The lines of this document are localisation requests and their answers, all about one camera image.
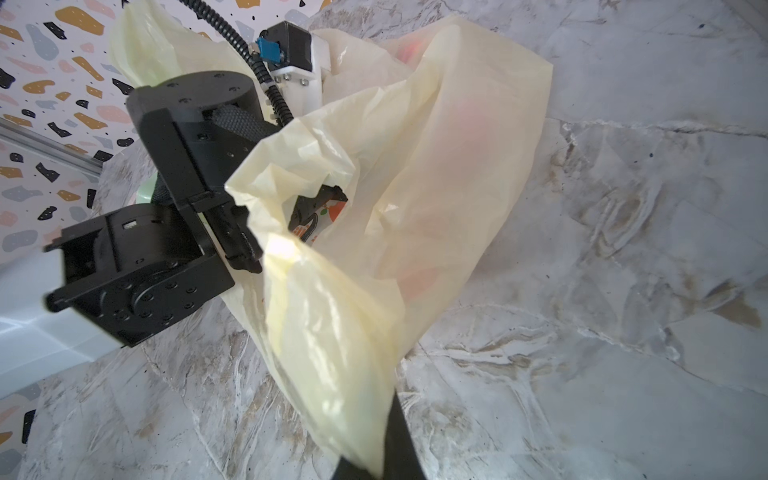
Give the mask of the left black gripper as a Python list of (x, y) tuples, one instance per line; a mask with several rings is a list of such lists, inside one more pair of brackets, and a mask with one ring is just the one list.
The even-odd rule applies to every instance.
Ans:
[(163, 248), (186, 264), (220, 246), (231, 268), (261, 272), (248, 211), (225, 189), (258, 143), (281, 130), (265, 120), (252, 79), (226, 71), (186, 74), (135, 89), (126, 107), (157, 169), (152, 202), (170, 222)]

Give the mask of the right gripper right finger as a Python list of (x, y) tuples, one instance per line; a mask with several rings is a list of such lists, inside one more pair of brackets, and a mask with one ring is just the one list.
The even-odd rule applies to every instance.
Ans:
[(384, 451), (384, 480), (426, 479), (397, 394), (388, 416)]

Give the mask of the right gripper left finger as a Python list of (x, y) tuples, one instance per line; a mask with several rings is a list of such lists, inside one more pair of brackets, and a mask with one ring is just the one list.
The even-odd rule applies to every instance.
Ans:
[(360, 471), (345, 458), (340, 458), (331, 477), (332, 480), (358, 480)]

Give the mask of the yellow translucent plastic bag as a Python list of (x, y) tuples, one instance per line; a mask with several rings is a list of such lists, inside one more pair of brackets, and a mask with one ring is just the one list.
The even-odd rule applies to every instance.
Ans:
[(313, 440), (381, 477), (396, 366), (521, 196), (553, 67), (458, 16), (381, 43), (318, 36), (321, 106), (227, 181), (265, 262), (222, 299)]

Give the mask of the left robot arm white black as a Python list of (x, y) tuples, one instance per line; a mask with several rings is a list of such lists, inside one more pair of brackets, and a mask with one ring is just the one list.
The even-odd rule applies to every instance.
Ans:
[(153, 199), (65, 228), (1, 269), (1, 392), (136, 346), (259, 273), (246, 208), (225, 184), (277, 132), (253, 80), (207, 71), (133, 91)]

